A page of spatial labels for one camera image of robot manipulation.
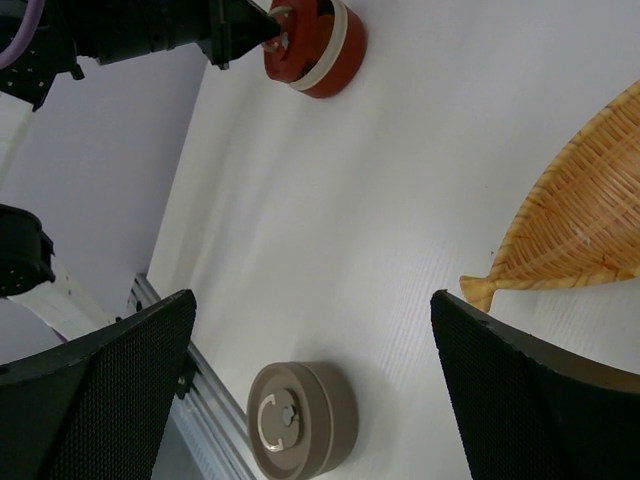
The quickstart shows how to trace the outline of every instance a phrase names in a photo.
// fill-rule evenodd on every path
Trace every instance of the fish tail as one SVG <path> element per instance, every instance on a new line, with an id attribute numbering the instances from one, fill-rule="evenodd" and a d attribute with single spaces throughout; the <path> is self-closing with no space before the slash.
<path id="1" fill-rule="evenodd" d="M 488 312 L 491 308 L 496 283 L 486 278 L 460 277 L 460 288 L 464 298 L 478 310 Z"/>

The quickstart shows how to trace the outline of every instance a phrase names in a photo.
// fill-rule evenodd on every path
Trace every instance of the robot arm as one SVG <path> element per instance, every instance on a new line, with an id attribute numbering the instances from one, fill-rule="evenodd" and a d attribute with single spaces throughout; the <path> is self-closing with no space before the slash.
<path id="1" fill-rule="evenodd" d="M 24 0 L 0 0 L 0 52 L 12 45 L 26 11 Z M 107 65 L 196 43 L 226 69 L 279 33 L 251 0 L 46 0 L 27 51 L 0 70 L 0 91 L 37 110 L 56 75 L 84 78 L 79 56 Z"/>

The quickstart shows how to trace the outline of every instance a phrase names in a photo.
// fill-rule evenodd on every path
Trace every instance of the gray wall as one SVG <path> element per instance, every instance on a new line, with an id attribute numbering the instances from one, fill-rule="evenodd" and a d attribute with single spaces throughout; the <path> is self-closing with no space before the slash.
<path id="1" fill-rule="evenodd" d="M 99 303 L 124 312 L 148 267 L 205 67 L 195 46 L 59 76 L 0 190 L 40 217 L 56 254 Z M 0 364 L 56 338 L 0 302 Z"/>

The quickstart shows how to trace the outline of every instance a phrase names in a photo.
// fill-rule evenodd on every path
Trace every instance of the beige tin lid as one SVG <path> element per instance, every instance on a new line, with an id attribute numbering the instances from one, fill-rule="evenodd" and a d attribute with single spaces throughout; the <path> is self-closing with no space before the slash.
<path id="1" fill-rule="evenodd" d="M 249 441 L 273 480 L 308 480 L 338 467 L 358 436 L 352 389 L 326 363 L 276 363 L 256 377 L 247 407 Z"/>

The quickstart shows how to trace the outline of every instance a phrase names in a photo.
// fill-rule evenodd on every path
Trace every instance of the wicker fish-shaped tray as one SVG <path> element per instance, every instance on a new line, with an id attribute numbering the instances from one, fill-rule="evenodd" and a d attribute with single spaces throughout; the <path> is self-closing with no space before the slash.
<path id="1" fill-rule="evenodd" d="M 551 162 L 520 207 L 486 278 L 461 277 L 489 311 L 498 289 L 602 285 L 640 276 L 640 81 Z"/>

